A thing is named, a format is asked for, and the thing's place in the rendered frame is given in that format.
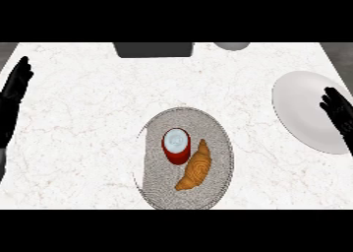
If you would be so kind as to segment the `grey round object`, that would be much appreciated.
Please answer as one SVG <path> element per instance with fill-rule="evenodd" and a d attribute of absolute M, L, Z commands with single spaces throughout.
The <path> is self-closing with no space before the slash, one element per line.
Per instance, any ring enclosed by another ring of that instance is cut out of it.
<path fill-rule="evenodd" d="M 248 46 L 248 42 L 217 42 L 216 46 L 228 51 L 236 51 Z"/>

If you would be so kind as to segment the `red can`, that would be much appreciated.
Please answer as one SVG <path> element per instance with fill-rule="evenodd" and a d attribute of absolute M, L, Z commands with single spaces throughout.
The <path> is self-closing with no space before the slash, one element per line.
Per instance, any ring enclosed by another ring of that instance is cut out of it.
<path fill-rule="evenodd" d="M 188 161 L 191 156 L 191 138 L 183 129 L 173 128 L 164 133 L 161 149 L 173 164 L 180 165 Z"/>

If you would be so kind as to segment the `brown croissant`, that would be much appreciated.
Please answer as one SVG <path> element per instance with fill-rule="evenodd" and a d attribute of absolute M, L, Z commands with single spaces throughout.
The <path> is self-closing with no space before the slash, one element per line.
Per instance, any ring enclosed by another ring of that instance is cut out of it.
<path fill-rule="evenodd" d="M 208 172 L 210 172 L 211 162 L 213 162 L 213 159 L 211 159 L 210 148 L 208 148 L 205 140 L 201 140 L 198 149 L 195 153 L 192 154 L 192 157 L 185 167 L 183 177 L 180 178 L 174 186 L 174 189 L 177 191 L 189 190 L 202 184 L 205 177 L 208 175 Z"/>

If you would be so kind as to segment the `white plate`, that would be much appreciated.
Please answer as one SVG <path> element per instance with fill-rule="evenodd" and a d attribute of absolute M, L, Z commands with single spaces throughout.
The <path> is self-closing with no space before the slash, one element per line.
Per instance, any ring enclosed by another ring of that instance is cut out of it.
<path fill-rule="evenodd" d="M 353 105 L 352 93 L 332 80 L 309 71 L 287 73 L 275 82 L 272 105 L 279 121 L 300 142 L 332 154 L 349 153 L 343 137 L 319 107 L 326 87 L 335 88 Z"/>

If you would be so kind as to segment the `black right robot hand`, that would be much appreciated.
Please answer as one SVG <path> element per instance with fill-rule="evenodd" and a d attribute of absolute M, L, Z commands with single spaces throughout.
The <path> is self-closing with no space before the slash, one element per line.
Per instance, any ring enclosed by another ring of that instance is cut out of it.
<path fill-rule="evenodd" d="M 341 135 L 353 157 L 353 105 L 335 88 L 326 87 L 319 107 Z"/>

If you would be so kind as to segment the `dark grey rectangular appliance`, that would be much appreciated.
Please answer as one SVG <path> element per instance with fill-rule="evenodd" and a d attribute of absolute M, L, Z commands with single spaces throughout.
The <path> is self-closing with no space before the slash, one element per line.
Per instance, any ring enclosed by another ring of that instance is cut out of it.
<path fill-rule="evenodd" d="M 189 57 L 192 42 L 115 42 L 114 47 L 121 58 Z"/>

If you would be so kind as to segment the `grey oval placemat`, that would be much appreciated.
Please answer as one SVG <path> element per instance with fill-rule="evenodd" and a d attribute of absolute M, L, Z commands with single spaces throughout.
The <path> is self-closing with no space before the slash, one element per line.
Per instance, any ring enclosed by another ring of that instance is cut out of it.
<path fill-rule="evenodd" d="M 174 107 L 160 112 L 138 134 L 143 150 L 135 185 L 158 210 L 205 210 L 228 189 L 233 152 L 228 134 L 202 110 Z"/>

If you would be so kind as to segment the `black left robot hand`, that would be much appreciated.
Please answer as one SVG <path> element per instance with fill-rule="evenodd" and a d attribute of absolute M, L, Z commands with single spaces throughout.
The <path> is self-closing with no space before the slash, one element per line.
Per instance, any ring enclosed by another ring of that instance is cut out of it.
<path fill-rule="evenodd" d="M 19 105 L 33 75 L 34 72 L 31 70 L 30 59 L 24 56 L 12 69 L 0 91 L 0 149 L 8 146 L 12 139 Z"/>

